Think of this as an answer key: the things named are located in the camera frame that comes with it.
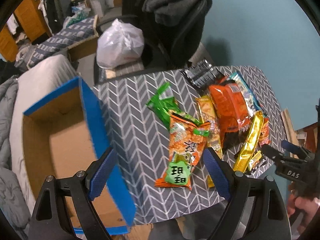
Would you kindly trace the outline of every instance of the white mattress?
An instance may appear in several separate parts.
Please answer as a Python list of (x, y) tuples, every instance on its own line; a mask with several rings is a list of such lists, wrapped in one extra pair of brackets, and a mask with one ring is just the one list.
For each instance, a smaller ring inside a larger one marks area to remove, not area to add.
[(22, 147), (23, 112), (57, 87), (76, 76), (76, 71), (63, 55), (49, 57), (25, 72), (19, 79), (10, 130), (12, 171), (17, 175), (23, 196), (32, 214), (36, 200), (31, 191)]

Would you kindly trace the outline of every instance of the yellow snack bag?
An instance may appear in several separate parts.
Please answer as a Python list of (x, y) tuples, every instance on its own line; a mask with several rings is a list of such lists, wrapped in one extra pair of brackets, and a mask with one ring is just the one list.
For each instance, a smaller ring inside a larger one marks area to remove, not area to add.
[[(210, 122), (209, 136), (206, 146), (212, 147), (219, 158), (222, 159), (223, 155), (220, 141), (220, 128), (212, 100), (208, 95), (206, 95), (196, 98), (196, 102), (201, 122)], [(210, 176), (208, 176), (208, 187), (214, 187)]]
[(249, 134), (245, 140), (243, 147), (240, 150), (236, 163), (233, 166), (234, 171), (245, 172), (249, 162), (253, 156), (253, 153), (257, 147), (258, 139), (263, 126), (263, 113), (262, 111), (257, 111), (253, 117), (251, 127), (249, 129)]

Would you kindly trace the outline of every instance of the orange snack bag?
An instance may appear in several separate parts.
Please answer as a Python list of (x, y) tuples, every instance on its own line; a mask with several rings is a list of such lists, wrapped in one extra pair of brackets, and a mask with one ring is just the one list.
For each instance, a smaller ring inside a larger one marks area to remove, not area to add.
[(210, 123), (199, 127), (178, 114), (170, 115), (169, 165), (155, 187), (188, 187), (209, 136)]
[(236, 84), (211, 85), (209, 91), (219, 117), (221, 144), (226, 133), (241, 135), (250, 127), (250, 119), (241, 91)]
[(258, 139), (258, 143), (260, 147), (264, 144), (269, 144), (271, 141), (269, 140), (269, 118), (265, 117), (263, 119), (263, 126), (261, 129), (261, 134)]

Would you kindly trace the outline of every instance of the table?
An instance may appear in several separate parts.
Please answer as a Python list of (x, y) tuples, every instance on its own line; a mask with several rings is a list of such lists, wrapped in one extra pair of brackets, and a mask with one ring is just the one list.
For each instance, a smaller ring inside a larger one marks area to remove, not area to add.
[[(239, 70), (270, 121), (271, 146), (281, 150), (286, 139), (280, 107), (263, 72), (253, 66), (218, 67), (226, 75)], [(194, 98), (199, 94), (188, 84), (179, 70), (145, 74), (114, 80), (96, 86), (112, 147), (118, 152), (119, 166), (137, 207), (134, 223), (147, 224), (190, 214), (223, 200), (214, 188), (207, 186), (207, 169), (199, 162), (192, 178), (192, 191), (185, 187), (157, 188), (154, 182), (168, 164), (169, 132), (146, 106), (157, 88), (169, 81), (180, 108), (197, 117)], [(242, 144), (224, 153), (233, 166)], [(259, 168), (259, 177), (272, 161)]]

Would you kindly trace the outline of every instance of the gray comforter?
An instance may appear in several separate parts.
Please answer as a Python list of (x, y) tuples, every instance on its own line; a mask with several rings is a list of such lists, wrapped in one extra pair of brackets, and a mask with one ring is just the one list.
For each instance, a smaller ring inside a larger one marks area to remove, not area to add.
[(22, 239), (27, 239), (30, 212), (11, 171), (9, 133), (18, 92), (15, 76), (0, 85), (0, 208)]

